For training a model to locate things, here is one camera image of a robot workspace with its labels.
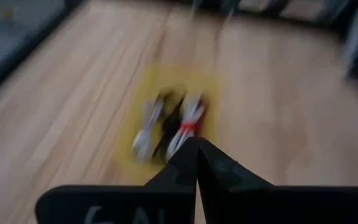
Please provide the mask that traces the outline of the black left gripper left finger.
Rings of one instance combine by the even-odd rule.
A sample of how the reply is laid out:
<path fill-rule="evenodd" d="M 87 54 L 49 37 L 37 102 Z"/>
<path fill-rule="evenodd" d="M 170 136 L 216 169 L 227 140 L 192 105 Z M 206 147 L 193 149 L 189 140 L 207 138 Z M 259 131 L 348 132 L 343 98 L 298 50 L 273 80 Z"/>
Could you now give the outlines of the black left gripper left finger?
<path fill-rule="evenodd" d="M 189 138 L 144 185 L 62 185 L 35 205 L 38 224 L 194 224 L 198 143 Z"/>

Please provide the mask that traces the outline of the white cable bundle red tie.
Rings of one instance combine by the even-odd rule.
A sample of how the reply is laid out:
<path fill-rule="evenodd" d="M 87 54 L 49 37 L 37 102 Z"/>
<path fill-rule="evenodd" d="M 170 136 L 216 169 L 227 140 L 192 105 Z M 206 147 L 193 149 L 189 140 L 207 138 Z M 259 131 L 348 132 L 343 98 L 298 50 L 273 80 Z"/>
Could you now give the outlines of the white cable bundle red tie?
<path fill-rule="evenodd" d="M 180 127 L 167 147 L 166 161 L 172 158 L 188 138 L 196 136 L 197 125 L 205 113 L 206 105 L 203 102 L 202 94 L 191 96 L 186 104 Z"/>

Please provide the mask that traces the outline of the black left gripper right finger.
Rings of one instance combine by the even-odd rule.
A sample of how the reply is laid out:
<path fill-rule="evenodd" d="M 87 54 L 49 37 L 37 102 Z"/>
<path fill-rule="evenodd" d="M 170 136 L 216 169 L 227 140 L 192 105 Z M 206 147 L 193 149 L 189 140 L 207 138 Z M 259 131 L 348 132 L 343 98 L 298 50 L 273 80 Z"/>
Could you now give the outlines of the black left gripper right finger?
<path fill-rule="evenodd" d="M 358 187 L 273 185 L 208 140 L 198 147 L 207 224 L 358 224 Z"/>

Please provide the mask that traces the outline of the yellow translucent plastic bin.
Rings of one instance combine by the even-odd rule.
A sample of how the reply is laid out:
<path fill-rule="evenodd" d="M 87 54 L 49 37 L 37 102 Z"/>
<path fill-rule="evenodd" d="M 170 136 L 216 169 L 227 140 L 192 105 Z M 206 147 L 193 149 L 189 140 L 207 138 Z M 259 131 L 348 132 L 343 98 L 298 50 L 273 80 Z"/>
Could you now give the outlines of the yellow translucent plastic bin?
<path fill-rule="evenodd" d="M 188 93 L 202 92 L 209 102 L 205 124 L 202 128 L 202 137 L 216 142 L 218 140 L 218 128 L 216 113 L 220 102 L 221 77 L 211 71 L 197 70 L 178 66 L 151 64 L 142 75 L 131 105 L 122 120 L 119 131 L 116 134 L 114 155 L 118 168 L 126 173 L 132 181 L 139 185 L 150 180 L 162 170 L 163 164 L 136 162 L 131 156 L 131 147 L 138 130 L 141 127 L 141 106 L 147 100 L 154 100 L 160 90 L 176 90 Z"/>

